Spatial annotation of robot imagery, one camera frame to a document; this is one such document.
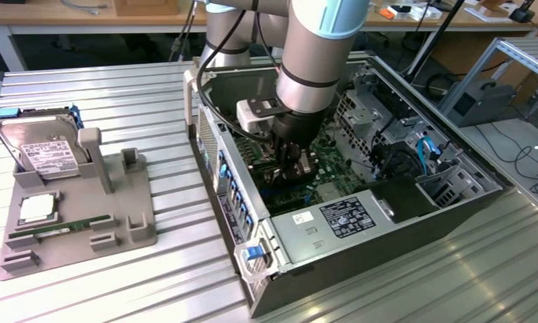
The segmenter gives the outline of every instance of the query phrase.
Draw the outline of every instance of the ribbed metal surface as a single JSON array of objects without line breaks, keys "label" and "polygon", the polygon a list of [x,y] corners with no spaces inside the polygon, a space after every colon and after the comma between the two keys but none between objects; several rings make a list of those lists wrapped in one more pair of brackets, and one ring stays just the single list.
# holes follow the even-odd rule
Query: ribbed metal surface
[{"label": "ribbed metal surface", "polygon": [[[0,322],[249,322],[185,138],[181,70],[159,64],[16,73],[4,80],[0,107],[75,103],[87,127],[103,129],[104,153],[140,148],[159,242],[0,281]],[[137,83],[152,75],[168,81]],[[0,146],[0,243],[12,167]],[[310,321],[538,322],[537,208],[513,192],[446,239],[253,320]]]},{"label": "ribbed metal surface", "polygon": [[538,73],[538,37],[505,38],[498,41],[497,48]]}]

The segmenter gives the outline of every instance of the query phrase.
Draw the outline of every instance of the hard drive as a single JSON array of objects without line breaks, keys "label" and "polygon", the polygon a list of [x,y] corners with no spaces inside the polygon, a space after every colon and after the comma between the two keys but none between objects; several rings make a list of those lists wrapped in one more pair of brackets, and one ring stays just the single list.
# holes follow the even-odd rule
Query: hard drive
[{"label": "hard drive", "polygon": [[79,146],[81,119],[77,108],[47,110],[0,109],[0,139],[20,170],[37,171],[52,180],[80,174],[79,164],[89,162]]}]

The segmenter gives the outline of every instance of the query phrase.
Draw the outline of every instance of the power supply label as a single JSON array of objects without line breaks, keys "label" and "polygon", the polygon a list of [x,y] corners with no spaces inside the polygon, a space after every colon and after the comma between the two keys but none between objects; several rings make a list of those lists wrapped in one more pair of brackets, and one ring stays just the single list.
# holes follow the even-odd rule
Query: power supply label
[{"label": "power supply label", "polygon": [[39,174],[53,174],[79,169],[71,145],[65,140],[21,145],[24,154]]},{"label": "power supply label", "polygon": [[338,238],[345,238],[376,226],[356,197],[329,204],[320,210]]}]

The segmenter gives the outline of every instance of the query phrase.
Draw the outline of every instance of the gray 3d-printed holder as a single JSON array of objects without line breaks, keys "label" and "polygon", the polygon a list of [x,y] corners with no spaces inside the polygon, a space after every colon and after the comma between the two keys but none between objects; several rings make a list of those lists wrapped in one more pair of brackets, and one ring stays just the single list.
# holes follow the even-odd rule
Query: gray 3d-printed holder
[{"label": "gray 3d-printed holder", "polygon": [[[100,129],[79,131],[79,144],[92,159],[79,165],[80,176],[43,180],[37,172],[16,169],[0,253],[1,281],[157,242],[145,157],[137,149],[104,157],[100,143]],[[52,215],[19,225],[23,200],[41,194],[53,195]],[[84,225],[91,218],[99,219]],[[44,236],[44,231],[56,234]]]}]

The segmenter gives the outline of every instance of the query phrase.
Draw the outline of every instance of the motherboard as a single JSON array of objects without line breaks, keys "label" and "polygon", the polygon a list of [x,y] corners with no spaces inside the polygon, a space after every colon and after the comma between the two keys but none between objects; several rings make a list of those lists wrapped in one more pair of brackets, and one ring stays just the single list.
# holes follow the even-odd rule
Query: motherboard
[{"label": "motherboard", "polygon": [[318,175],[313,182],[288,188],[271,188],[267,185],[268,171],[279,165],[271,144],[244,137],[236,137],[235,142],[272,216],[353,194],[364,184],[350,168],[350,164],[358,161],[342,157],[325,128],[312,144],[312,153],[317,156],[320,166]]}]

